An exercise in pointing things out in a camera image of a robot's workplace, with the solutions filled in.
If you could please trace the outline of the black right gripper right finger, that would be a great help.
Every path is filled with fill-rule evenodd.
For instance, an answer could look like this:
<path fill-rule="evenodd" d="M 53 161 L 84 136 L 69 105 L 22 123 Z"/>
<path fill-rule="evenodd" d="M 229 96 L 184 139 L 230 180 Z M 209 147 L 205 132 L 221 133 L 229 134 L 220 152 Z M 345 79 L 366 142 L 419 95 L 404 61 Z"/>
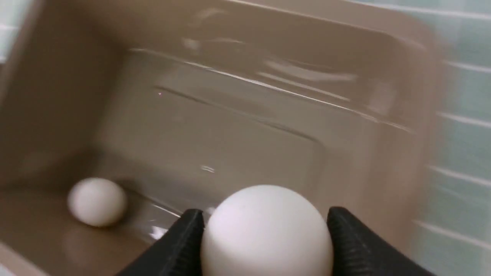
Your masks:
<path fill-rule="evenodd" d="M 432 276 L 344 207 L 331 207 L 327 226 L 334 276 Z"/>

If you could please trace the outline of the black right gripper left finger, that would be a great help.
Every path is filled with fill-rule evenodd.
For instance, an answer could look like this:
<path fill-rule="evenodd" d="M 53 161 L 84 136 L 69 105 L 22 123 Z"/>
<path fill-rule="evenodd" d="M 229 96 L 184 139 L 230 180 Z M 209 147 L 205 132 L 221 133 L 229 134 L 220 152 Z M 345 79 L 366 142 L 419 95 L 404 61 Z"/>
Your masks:
<path fill-rule="evenodd" d="M 186 210 L 170 229 L 118 276 L 201 276 L 203 212 Z"/>

